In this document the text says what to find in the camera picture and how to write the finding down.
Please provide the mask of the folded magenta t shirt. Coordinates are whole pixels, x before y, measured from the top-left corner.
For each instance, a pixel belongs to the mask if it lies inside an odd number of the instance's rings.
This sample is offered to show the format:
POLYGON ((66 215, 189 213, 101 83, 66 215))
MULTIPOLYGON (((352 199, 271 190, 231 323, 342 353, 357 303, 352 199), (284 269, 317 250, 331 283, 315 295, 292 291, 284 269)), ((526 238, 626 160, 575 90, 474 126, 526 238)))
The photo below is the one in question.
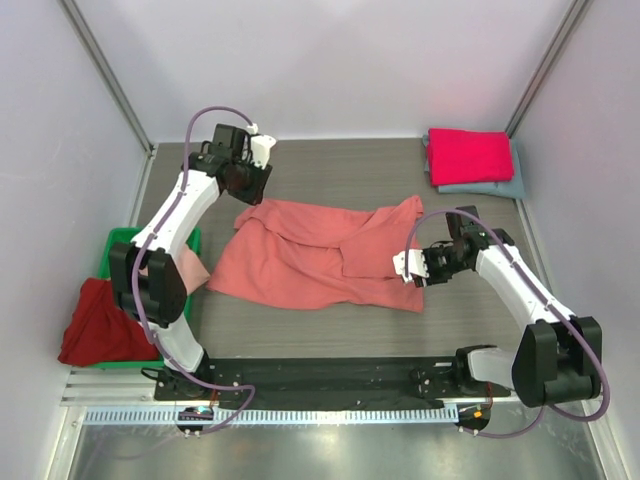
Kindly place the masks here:
POLYGON ((426 159, 436 187, 507 182, 515 175, 505 132, 431 128, 427 139, 426 159))

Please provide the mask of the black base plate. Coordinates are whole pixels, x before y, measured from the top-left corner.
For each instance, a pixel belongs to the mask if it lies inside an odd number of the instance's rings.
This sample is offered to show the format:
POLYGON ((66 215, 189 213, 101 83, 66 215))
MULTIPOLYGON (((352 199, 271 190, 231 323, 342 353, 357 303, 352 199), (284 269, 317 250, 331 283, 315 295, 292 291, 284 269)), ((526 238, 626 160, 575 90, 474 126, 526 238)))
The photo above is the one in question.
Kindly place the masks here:
POLYGON ((254 386, 250 410, 419 410, 510 396, 499 385, 462 379, 451 356, 218 359, 211 375, 217 385, 254 386))

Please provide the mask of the aluminium frame rail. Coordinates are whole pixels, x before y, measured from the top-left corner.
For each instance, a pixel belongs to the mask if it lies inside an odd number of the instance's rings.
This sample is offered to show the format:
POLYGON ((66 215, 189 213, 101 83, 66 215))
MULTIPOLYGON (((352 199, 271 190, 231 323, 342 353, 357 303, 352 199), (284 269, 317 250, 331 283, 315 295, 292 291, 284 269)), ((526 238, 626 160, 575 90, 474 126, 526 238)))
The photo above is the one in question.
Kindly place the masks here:
MULTIPOLYGON (((176 403, 178 405, 202 405, 214 401, 221 408, 235 410, 246 398, 244 392, 233 392, 231 386, 213 393, 201 387, 170 377, 158 365, 136 369, 76 369, 71 372, 63 392, 62 400, 71 405, 126 405, 145 403, 176 403)), ((494 403, 511 402, 516 395, 510 392, 507 398, 495 398, 487 394, 484 398, 463 398, 445 403, 494 403)))

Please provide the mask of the right aluminium corner post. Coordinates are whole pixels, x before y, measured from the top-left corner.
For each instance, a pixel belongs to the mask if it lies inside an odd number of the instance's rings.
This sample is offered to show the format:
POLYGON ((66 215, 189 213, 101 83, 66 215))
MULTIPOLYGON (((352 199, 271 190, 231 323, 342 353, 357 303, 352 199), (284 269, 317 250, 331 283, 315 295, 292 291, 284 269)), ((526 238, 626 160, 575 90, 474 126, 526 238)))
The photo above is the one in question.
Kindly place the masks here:
POLYGON ((592 4, 592 0, 573 0, 570 2, 569 8, 563 15, 558 28, 554 32, 549 45, 544 51, 540 62, 534 70, 531 79, 505 127, 505 133, 508 137, 513 138, 516 135, 534 101, 543 89, 546 80, 559 62, 564 50, 584 20, 592 4))

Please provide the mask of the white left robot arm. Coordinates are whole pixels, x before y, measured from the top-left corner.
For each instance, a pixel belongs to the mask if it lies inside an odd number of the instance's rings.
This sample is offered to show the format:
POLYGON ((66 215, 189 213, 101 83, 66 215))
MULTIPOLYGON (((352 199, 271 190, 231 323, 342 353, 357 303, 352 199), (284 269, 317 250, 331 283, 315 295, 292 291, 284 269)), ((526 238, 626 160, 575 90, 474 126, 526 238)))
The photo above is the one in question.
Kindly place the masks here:
POLYGON ((171 193, 150 222, 131 241, 115 243, 109 251, 116 305, 141 324, 166 367, 178 374, 179 390, 193 400, 210 392, 212 375, 209 356, 184 314, 188 293, 178 270, 180 253, 223 193, 251 206, 262 201, 276 143, 254 125, 217 125, 211 140, 188 152, 171 193))

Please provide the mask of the left aluminium corner post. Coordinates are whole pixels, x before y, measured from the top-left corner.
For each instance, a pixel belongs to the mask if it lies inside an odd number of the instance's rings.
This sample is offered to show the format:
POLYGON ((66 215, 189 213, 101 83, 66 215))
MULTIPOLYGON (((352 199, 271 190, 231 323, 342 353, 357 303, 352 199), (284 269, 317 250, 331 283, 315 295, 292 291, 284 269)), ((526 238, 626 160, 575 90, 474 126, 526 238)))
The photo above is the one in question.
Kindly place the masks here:
POLYGON ((154 144, 147 135, 138 115, 133 109, 124 89, 122 88, 114 70, 112 69, 103 49, 95 37, 89 23, 74 0, 60 0, 61 7, 72 29, 78 37, 85 53, 96 69, 103 84, 108 90, 116 107, 122 114, 129 129, 147 156, 154 152, 154 144))

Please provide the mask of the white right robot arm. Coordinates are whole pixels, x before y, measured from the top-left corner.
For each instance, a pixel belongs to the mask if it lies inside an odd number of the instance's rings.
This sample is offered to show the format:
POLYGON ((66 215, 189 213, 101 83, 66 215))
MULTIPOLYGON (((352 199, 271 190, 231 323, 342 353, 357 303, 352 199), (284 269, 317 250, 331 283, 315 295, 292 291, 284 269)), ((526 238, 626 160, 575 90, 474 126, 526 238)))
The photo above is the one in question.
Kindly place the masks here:
POLYGON ((473 271, 498 294, 521 330, 514 353, 484 346, 467 352, 451 370, 451 383, 470 396, 486 382, 513 390, 528 407, 558 410, 567 402, 601 401, 601 417, 611 400, 602 365, 602 329, 579 317, 546 289, 523 260, 513 239, 492 229, 473 206, 444 210, 450 241, 417 255, 426 285, 442 284, 473 271))

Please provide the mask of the dark red t shirt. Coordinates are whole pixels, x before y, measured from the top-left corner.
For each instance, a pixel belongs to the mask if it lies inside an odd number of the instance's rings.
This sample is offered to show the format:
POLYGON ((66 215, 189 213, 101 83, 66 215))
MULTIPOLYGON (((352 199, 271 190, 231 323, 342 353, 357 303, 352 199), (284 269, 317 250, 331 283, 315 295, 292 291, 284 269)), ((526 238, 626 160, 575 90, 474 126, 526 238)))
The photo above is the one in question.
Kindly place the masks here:
POLYGON ((119 309, 109 279, 89 278, 80 293, 66 328, 60 353, 62 364, 88 367, 99 363, 157 360, 138 322, 119 309))

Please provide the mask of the coral pink t shirt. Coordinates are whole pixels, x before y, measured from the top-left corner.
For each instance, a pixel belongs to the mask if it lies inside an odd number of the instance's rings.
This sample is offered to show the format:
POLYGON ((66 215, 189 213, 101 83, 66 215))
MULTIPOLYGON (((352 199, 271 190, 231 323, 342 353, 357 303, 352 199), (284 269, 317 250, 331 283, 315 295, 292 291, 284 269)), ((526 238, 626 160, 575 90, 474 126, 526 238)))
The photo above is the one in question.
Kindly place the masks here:
POLYGON ((281 309, 351 303, 420 313, 424 297, 393 258, 423 213, 416 195, 374 211, 266 199, 236 218, 207 287, 281 309))

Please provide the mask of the folded grey-blue t shirt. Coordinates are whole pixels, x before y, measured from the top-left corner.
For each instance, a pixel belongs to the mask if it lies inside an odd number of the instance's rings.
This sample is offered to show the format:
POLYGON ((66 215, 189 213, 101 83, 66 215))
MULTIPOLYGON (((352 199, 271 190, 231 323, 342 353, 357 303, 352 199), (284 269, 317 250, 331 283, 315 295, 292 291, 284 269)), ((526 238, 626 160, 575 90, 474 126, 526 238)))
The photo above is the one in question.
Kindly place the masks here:
MULTIPOLYGON (((494 195, 511 199, 522 199, 525 197, 524 181, 522 179, 522 172, 520 167, 520 161, 515 144, 510 140, 512 159, 515 167, 514 177, 507 182, 489 182, 489 183, 470 183, 470 184, 454 184, 447 186, 436 187, 432 184, 427 159, 425 160, 424 171, 430 178, 431 185, 435 187, 438 192, 442 194, 454 194, 454 193, 469 193, 469 194, 485 194, 494 195)), ((428 139, 427 134, 423 136, 423 144, 425 148, 426 157, 426 145, 428 139)))

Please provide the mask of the aluminium corner post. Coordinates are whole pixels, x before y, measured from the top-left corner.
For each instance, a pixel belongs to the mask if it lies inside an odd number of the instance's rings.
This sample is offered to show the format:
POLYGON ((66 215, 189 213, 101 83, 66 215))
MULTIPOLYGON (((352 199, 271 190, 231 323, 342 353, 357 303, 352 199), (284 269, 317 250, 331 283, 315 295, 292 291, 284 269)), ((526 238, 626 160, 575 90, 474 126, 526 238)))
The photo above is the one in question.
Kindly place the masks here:
POLYGON ((116 107, 122 114, 129 129, 147 156, 154 152, 154 144, 147 135, 138 115, 133 109, 124 89, 122 88, 114 70, 112 69, 103 49, 95 37, 89 23, 74 0, 60 0, 61 7, 72 29, 78 37, 85 53, 96 69, 103 84, 108 90, 116 107))
POLYGON ((564 50, 584 20, 592 4, 592 0, 573 0, 570 2, 569 8, 563 15, 558 28, 554 32, 549 45, 544 51, 540 62, 534 70, 531 79, 505 127, 505 133, 508 137, 513 138, 516 135, 534 101, 543 89, 546 80, 559 62, 564 50))

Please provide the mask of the pale pink t shirt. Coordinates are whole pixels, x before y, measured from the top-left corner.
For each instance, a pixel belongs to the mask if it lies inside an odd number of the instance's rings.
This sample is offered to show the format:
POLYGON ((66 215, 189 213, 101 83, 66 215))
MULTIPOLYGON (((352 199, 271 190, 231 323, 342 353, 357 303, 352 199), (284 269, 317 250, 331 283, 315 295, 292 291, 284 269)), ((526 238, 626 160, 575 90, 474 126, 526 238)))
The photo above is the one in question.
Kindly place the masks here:
POLYGON ((183 245, 180 250, 177 269, 188 295, 205 285, 210 278, 210 274, 199 256, 188 245, 183 245))

